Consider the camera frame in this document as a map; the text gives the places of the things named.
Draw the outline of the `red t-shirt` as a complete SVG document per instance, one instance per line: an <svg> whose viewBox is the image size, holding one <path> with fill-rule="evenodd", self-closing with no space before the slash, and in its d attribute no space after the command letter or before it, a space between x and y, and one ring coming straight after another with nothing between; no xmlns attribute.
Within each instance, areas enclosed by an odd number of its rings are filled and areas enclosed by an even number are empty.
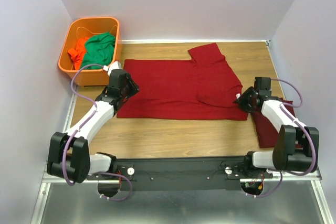
<svg viewBox="0 0 336 224"><path fill-rule="evenodd" d="M216 43L188 50L189 60L124 62L140 91L118 118L245 121L235 100L242 83Z"/></svg>

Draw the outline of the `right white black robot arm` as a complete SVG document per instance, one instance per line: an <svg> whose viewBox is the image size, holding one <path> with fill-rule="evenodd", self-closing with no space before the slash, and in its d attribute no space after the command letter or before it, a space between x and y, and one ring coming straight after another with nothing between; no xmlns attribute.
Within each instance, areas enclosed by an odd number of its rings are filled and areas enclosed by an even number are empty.
<svg viewBox="0 0 336 224"><path fill-rule="evenodd" d="M278 132L274 149L248 152L241 171L249 178L259 174L260 169L285 171L296 176L313 173L318 166L319 131L306 126L287 109L295 105L272 95L272 81L269 77L256 77L254 86L234 101L244 112L260 112Z"/></svg>

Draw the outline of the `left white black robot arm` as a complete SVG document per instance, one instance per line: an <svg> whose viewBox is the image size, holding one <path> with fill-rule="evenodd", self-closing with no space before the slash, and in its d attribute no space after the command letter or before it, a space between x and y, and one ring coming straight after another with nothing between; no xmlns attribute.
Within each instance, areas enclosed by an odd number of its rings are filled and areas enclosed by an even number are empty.
<svg viewBox="0 0 336 224"><path fill-rule="evenodd" d="M123 69L108 71L109 83L92 101L91 109L73 127L52 135L47 160L47 174L65 179L69 185L82 183L88 176L100 174L104 179L116 175L116 157L106 153L89 153L89 145L99 130L122 106L139 92L130 73Z"/></svg>

